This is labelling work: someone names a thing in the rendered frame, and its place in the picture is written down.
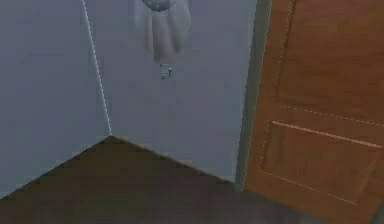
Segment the brown wooden room door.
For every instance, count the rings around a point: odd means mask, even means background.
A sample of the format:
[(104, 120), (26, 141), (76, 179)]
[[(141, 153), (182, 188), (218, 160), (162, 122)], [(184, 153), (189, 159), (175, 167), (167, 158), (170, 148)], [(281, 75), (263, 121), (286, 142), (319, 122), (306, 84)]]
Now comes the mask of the brown wooden room door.
[(331, 224), (384, 204), (384, 0), (259, 0), (245, 187)]

